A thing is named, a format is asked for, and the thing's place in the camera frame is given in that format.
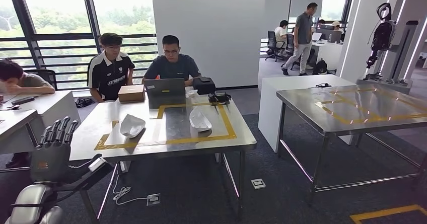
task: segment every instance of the shoe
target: shoe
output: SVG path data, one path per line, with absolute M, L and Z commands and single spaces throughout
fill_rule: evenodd
M 6 163 L 6 168 L 19 168 L 30 166 L 28 161 L 28 153 L 15 153 L 12 159 Z

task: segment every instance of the backpack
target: backpack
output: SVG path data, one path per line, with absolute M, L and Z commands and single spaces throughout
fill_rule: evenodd
M 313 74 L 327 74 L 328 73 L 328 65 L 323 59 L 320 59 L 319 62 L 313 68 Z

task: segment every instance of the power outlet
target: power outlet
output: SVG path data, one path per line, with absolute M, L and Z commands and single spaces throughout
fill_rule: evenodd
M 147 196 L 147 206 L 160 204 L 160 193 Z

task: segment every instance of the black bag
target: black bag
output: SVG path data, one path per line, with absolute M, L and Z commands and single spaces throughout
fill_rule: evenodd
M 323 59 L 320 59 L 319 62 L 313 68 L 313 74 L 327 74 L 328 73 L 328 65 Z
M 212 78 L 209 77 L 194 78 L 193 88 L 197 90 L 199 95 L 215 93 L 215 90 L 217 89 L 215 87 L 215 83 L 212 81 Z

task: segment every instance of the black case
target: black case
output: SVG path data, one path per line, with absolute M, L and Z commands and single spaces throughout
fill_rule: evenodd
M 206 95 L 210 93 L 215 93 L 215 90 L 217 89 L 215 87 L 215 83 L 213 83 L 212 78 L 205 77 L 206 79 L 209 79 L 208 82 L 202 82 L 199 78 L 194 78 L 193 80 L 193 88 L 195 90 L 198 90 L 197 93 L 199 95 Z

